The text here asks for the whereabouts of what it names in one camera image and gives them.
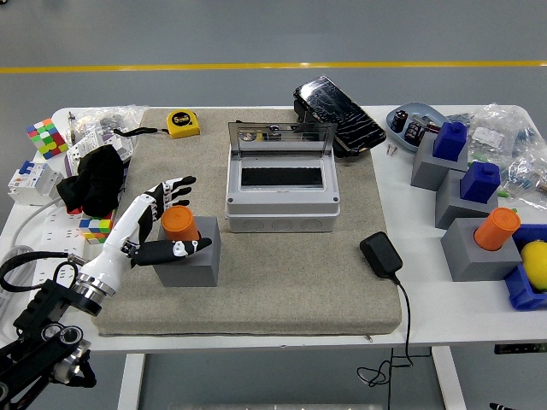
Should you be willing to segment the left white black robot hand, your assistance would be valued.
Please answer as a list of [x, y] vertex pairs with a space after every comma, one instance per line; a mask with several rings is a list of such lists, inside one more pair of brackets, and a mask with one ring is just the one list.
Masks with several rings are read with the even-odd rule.
[[115, 223], [99, 256], [81, 267], [74, 289], [88, 298], [112, 296], [121, 286], [122, 274], [133, 266], [180, 261], [211, 245], [211, 239], [202, 237], [146, 240], [168, 209], [189, 203], [185, 195], [195, 182], [193, 176], [170, 179], [137, 196]]

